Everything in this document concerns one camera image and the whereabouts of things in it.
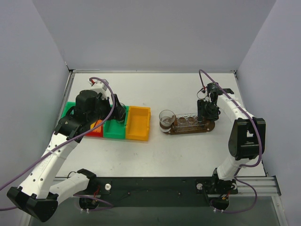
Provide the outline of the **clear glass cup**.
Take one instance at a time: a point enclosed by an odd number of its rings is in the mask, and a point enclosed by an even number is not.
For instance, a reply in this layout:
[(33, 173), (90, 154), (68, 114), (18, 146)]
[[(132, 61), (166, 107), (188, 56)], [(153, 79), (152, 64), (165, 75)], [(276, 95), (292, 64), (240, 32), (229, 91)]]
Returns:
[(170, 133), (172, 124), (174, 123), (176, 116), (171, 110), (163, 110), (159, 114), (159, 126), (160, 130), (164, 133)]
[(117, 120), (117, 122), (123, 123), (126, 117), (126, 106), (123, 103), (119, 103), (117, 104), (116, 110), (117, 113), (115, 119)]

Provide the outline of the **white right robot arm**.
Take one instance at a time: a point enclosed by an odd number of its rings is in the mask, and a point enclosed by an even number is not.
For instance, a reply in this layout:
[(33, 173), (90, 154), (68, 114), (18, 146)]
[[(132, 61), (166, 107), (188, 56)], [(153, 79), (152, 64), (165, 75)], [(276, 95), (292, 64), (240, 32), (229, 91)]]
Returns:
[(238, 101), (231, 89), (221, 89), (213, 82), (200, 90), (198, 122), (215, 122), (221, 111), (233, 123), (228, 141), (229, 155), (216, 169), (219, 180), (235, 178), (242, 168), (254, 168), (261, 162), (265, 148), (266, 122), (250, 114)]

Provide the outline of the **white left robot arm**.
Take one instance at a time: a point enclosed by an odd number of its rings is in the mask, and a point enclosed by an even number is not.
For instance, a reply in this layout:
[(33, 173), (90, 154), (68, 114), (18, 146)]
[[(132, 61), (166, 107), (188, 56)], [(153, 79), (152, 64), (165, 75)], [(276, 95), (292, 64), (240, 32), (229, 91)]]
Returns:
[(81, 191), (94, 192), (96, 174), (87, 169), (57, 185), (53, 181), (68, 155), (91, 132), (91, 125), (115, 119), (119, 113), (124, 116), (125, 109), (116, 94), (105, 97), (101, 92), (81, 91), (75, 105), (59, 120), (41, 161), (30, 168), (31, 173), (18, 187), (8, 190), (7, 197), (20, 210), (46, 222), (69, 197)]

